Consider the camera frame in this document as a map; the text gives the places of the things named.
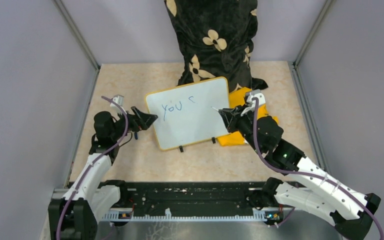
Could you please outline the yellow-framed whiteboard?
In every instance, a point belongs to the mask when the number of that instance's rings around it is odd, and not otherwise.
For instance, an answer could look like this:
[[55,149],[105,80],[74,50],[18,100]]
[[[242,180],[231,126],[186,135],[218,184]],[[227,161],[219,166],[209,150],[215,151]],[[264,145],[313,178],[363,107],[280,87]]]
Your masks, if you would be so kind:
[[211,107],[229,107],[225,77],[185,84],[145,96],[158,147],[162,151],[211,140],[228,134],[219,113]]

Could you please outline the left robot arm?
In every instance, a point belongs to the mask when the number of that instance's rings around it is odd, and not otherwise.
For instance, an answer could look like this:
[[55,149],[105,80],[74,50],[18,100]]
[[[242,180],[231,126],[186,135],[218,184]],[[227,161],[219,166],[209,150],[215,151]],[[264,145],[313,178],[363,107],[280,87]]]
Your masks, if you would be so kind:
[[122,180],[101,182],[113,166],[127,133],[149,129],[158,119],[135,106],[133,113],[118,109],[118,119],[108,111],[98,112],[94,120],[94,139],[80,175],[60,198],[48,205],[49,231],[53,240],[93,240],[99,222],[115,204],[124,207],[130,193],[122,188]]

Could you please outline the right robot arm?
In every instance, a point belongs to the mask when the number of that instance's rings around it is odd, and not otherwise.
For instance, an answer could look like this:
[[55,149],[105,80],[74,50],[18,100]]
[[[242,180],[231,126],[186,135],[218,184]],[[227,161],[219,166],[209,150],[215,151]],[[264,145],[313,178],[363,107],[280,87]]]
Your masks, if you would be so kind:
[[267,206],[286,205],[314,215],[348,240],[363,240],[373,225],[380,239],[384,231],[375,217],[381,198],[341,183],[316,165],[302,150],[282,139],[284,130],[270,116],[258,116],[246,106],[217,111],[229,133],[240,133],[271,170],[289,176],[305,188],[269,178],[261,199]]

